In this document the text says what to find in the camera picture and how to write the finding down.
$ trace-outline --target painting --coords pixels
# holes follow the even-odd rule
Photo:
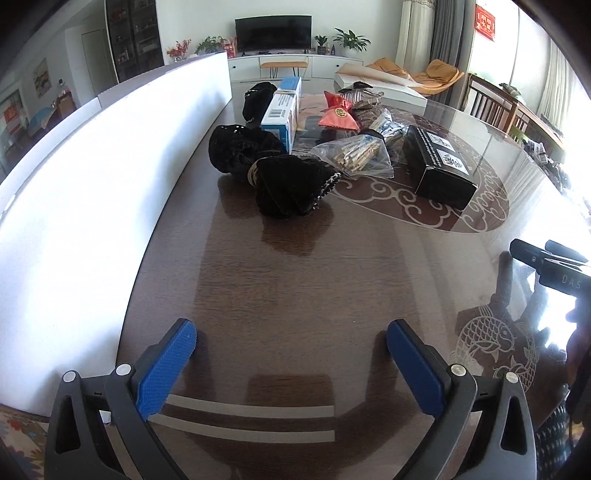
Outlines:
[[[35,91],[37,98],[41,98],[51,88],[49,71],[47,70],[47,59],[43,59],[37,68],[33,70],[33,81],[35,82]]]

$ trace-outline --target door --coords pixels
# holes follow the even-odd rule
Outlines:
[[[86,57],[86,66],[95,95],[115,85],[115,72],[110,58],[105,53],[104,30],[93,30],[82,34],[82,47]]]

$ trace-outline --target blue gripper pad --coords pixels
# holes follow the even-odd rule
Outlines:
[[[444,385],[425,358],[432,353],[409,325],[406,322],[402,325],[402,322],[404,320],[394,320],[388,325],[388,351],[402,372],[421,411],[437,420],[445,408]]]
[[[135,406],[143,420],[162,410],[196,343],[197,330],[193,322],[178,319],[160,343],[149,346],[140,357],[135,374],[139,375]]]

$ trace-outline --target plastic bag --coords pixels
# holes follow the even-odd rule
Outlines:
[[[339,93],[353,104],[353,109],[365,109],[382,102],[383,92],[374,92],[373,87],[365,82],[355,82],[350,88],[343,88]]]
[[[391,141],[402,138],[405,126],[394,122],[392,120],[392,114],[387,109],[384,109],[380,116],[370,124],[369,129],[382,135],[384,142],[388,144]]]
[[[312,148],[309,153],[351,177],[394,177],[384,141],[371,135],[357,135],[323,143]]]

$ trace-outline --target red flowers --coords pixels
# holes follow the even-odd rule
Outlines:
[[[177,42],[177,44],[173,48],[167,48],[166,53],[172,59],[183,60],[185,58],[187,50],[189,49],[190,44],[190,38],[188,40],[183,40],[183,43]]]

